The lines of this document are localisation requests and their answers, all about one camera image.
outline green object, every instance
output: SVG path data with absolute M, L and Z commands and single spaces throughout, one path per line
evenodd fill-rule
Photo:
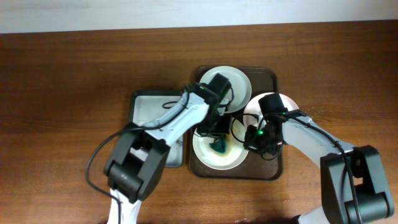
M 220 136 L 219 140 L 210 143 L 210 147 L 216 152 L 225 153 L 227 149 L 226 135 L 224 134 Z

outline metal tray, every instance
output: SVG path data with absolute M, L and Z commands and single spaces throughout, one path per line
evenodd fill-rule
M 195 81 L 199 82 L 200 78 L 209 69 L 215 66 L 200 67 L 195 73 Z M 278 82 L 275 73 L 267 68 L 257 67 L 237 67 L 244 72 L 252 86 L 252 96 L 266 92 L 278 92 Z M 243 109 L 233 113 L 233 116 L 243 113 Z M 193 151 L 192 135 L 189 137 L 189 168 L 199 177 L 221 178 L 221 179 L 250 179 L 250 180 L 277 180 L 283 173 L 283 153 L 273 161 L 265 161 L 260 155 L 249 152 L 245 160 L 235 168 L 229 170 L 214 170 L 207 167 L 199 161 L 197 155 Z
M 130 100 L 129 122 L 143 125 L 162 116 L 167 111 L 162 105 L 166 102 L 178 101 L 180 96 L 181 91 L 178 90 L 138 90 L 133 92 Z M 183 155 L 184 137 L 181 136 L 171 145 L 165 167 L 180 167 L 183 163 Z

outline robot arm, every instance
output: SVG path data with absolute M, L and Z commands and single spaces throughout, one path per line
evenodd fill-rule
M 215 75 L 208 85 L 189 85 L 181 99 L 158 119 L 141 127 L 133 123 L 122 134 L 104 168 L 111 195 L 122 203 L 121 211 L 112 201 L 109 224 L 136 223 L 141 202 L 155 189 L 172 145 L 192 126 L 217 120 L 220 103 L 231 88 L 227 78 Z
M 302 111 L 287 111 L 277 93 L 260 99 L 259 104 L 267 121 L 267 124 L 259 126 L 266 136 L 249 133 L 245 140 L 255 136 L 263 140 L 261 144 L 265 140 L 265 145 L 278 141 L 290 144 L 321 169 L 322 206 L 299 216 L 298 223 L 359 223 L 354 195 L 358 199 L 358 213 L 363 223 L 393 215 L 394 202 L 377 149 L 343 142 L 317 126 Z M 363 178 L 363 183 L 354 186 L 354 190 L 351 189 L 343 156 L 348 158 L 353 176 Z

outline white plate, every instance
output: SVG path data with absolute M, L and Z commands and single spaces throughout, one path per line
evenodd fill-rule
M 244 113 L 260 115 L 261 109 L 260 109 L 260 105 L 259 105 L 259 100 L 261 98 L 263 98 L 264 96 L 270 95 L 270 94 L 271 93 L 262 93 L 258 96 L 255 96 L 253 99 L 251 99 L 251 101 L 248 103 L 248 105 L 244 109 Z M 297 106 L 297 104 L 292 99 L 290 99 L 288 96 L 285 96 L 280 93 L 279 93 L 279 95 L 280 95 L 280 98 L 282 99 L 284 106 L 287 108 L 288 111 L 297 110 L 299 108 L 299 106 Z M 252 116 L 243 116 L 243 124 L 244 124 L 245 128 L 247 128 L 250 124 L 257 127 L 258 122 L 259 121 L 256 118 L 253 118 Z
M 207 71 L 200 79 L 200 83 L 209 84 L 217 73 L 228 78 L 234 90 L 234 100 L 231 102 L 228 111 L 225 113 L 232 113 L 242 109 L 249 102 L 251 96 L 251 84 L 249 78 L 237 68 L 219 66 Z M 225 97 L 232 99 L 231 90 L 227 92 Z
M 234 133 L 239 139 L 244 139 L 246 129 L 243 124 L 239 121 L 234 122 Z M 193 136 L 192 145 L 193 151 L 197 155 L 198 159 L 204 163 L 204 165 L 216 169 L 216 170 L 227 170 L 232 169 L 242 163 L 242 161 L 248 155 L 247 150 L 243 148 L 243 143 L 238 142 L 230 133 L 227 135 L 227 151 L 225 153 L 219 153 L 214 151 L 210 147 L 210 143 L 213 143 L 213 138 L 201 138 L 196 135 Z

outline wood grain surface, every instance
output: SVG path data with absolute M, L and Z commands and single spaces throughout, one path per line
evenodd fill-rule
M 129 95 L 183 88 L 200 65 L 273 69 L 317 124 L 382 157 L 398 202 L 398 21 L 0 35 L 0 223 L 105 223 L 84 181 L 124 126 Z M 102 168 L 91 176 L 107 189 Z M 294 147 L 275 182 L 166 169 L 139 223 L 276 222 L 321 204 L 320 172 Z M 398 215 L 379 223 L 398 223 Z

